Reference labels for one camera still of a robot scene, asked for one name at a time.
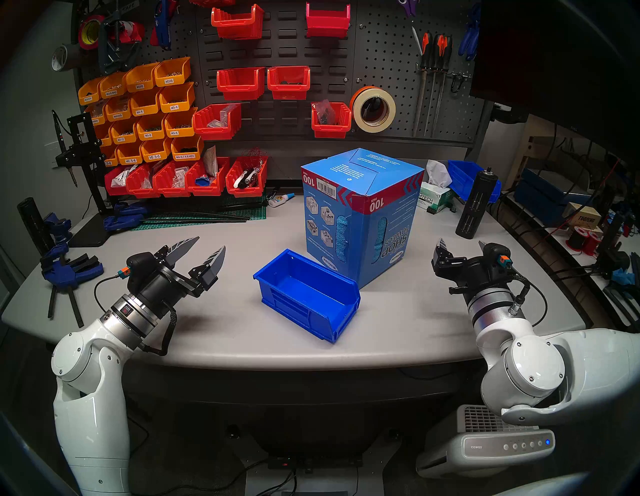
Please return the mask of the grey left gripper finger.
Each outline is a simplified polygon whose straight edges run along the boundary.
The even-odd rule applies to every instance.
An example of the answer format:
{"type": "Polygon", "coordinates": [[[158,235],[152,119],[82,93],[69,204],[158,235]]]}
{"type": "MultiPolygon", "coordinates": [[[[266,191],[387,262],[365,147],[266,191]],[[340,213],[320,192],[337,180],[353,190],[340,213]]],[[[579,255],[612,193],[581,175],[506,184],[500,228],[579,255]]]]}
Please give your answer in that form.
{"type": "Polygon", "coordinates": [[[218,273],[220,272],[224,263],[226,253],[226,246],[216,250],[214,253],[197,267],[194,267],[189,271],[189,277],[201,291],[208,291],[218,280],[218,273]]]}
{"type": "Polygon", "coordinates": [[[163,246],[154,254],[154,258],[167,268],[174,269],[177,261],[187,254],[199,239],[200,237],[190,237],[176,242],[171,247],[163,246]]]}

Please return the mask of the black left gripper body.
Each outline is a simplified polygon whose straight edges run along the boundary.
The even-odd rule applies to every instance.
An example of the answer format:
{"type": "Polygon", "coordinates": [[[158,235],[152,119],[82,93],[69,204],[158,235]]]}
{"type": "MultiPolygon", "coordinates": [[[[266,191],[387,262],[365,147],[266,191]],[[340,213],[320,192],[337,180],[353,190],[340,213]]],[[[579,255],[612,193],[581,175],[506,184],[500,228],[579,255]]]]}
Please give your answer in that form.
{"type": "Polygon", "coordinates": [[[129,293],[161,319],[185,296],[199,297],[203,286],[167,267],[151,270],[130,267],[129,293]]]}

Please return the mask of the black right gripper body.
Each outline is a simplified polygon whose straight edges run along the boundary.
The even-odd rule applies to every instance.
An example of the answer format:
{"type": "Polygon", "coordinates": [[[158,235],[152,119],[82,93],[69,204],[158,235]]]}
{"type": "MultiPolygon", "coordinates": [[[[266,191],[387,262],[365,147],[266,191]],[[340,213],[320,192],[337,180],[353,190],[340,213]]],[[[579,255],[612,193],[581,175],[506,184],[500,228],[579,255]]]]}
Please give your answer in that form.
{"type": "Polygon", "coordinates": [[[463,295],[467,303],[477,293],[506,281],[506,268],[493,259],[453,257],[450,262],[456,286],[449,287],[449,294],[463,295]]]}

